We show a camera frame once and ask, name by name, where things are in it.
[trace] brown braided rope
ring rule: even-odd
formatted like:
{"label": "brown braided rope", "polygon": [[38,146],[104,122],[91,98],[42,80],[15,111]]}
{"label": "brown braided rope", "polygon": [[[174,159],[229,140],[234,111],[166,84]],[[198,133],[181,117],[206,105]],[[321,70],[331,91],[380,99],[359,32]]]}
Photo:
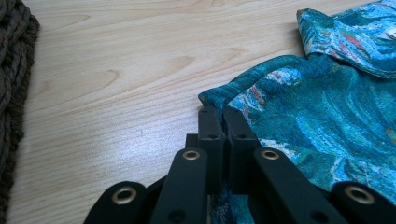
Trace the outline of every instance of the brown braided rope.
{"label": "brown braided rope", "polygon": [[21,0],[0,0],[0,223],[6,222],[39,24]]}

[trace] wooden table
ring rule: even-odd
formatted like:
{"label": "wooden table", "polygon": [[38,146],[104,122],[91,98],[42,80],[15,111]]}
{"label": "wooden table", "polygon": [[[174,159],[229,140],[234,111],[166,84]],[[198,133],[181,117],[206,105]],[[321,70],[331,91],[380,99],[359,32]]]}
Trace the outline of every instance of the wooden table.
{"label": "wooden table", "polygon": [[369,1],[24,0],[41,23],[8,223],[81,223],[110,186],[166,175],[198,93],[303,55],[296,11]]}

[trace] blue cloth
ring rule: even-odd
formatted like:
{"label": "blue cloth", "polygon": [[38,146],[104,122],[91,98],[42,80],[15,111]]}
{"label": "blue cloth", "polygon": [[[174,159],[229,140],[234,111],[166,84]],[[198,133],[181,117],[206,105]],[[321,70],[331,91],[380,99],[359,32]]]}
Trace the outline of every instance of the blue cloth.
{"label": "blue cloth", "polygon": [[[396,204],[396,2],[381,1],[328,17],[297,13],[307,58],[281,56],[229,84],[202,92],[221,114],[241,110],[261,144],[285,152],[315,185],[369,186]],[[253,223],[246,203],[224,190],[232,220]]]}

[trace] cloth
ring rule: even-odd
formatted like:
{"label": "cloth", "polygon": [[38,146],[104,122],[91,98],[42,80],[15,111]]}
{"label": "cloth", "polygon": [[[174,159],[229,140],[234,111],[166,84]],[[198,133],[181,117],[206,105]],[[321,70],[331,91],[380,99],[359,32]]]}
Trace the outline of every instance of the cloth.
{"label": "cloth", "polygon": [[[219,115],[226,105],[241,110],[261,144],[282,150],[313,184],[356,181],[396,204],[396,40],[386,35],[396,2],[331,17],[304,9],[297,19],[306,58],[258,64],[199,99]],[[246,197],[226,189],[219,198],[212,223],[253,223],[236,205]]]}

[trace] metal rivet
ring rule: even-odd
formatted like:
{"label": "metal rivet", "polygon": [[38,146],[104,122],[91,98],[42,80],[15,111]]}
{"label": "metal rivet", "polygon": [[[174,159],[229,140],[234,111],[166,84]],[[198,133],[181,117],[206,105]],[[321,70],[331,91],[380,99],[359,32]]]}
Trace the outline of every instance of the metal rivet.
{"label": "metal rivet", "polygon": [[348,186],[345,188],[346,195],[352,200],[363,203],[363,204],[372,204],[375,202],[374,196],[367,192],[367,190],[356,187],[356,186]]}
{"label": "metal rivet", "polygon": [[201,155],[197,151],[186,151],[185,153],[183,153],[184,159],[189,161],[194,161],[198,159],[200,156]]}
{"label": "metal rivet", "polygon": [[264,150],[262,152],[262,156],[267,159],[267,160],[277,160],[279,159],[279,154],[277,154],[276,152],[272,151],[272,150]]}
{"label": "metal rivet", "polygon": [[130,203],[136,197],[137,192],[132,187],[122,187],[113,194],[113,203],[126,204]]}

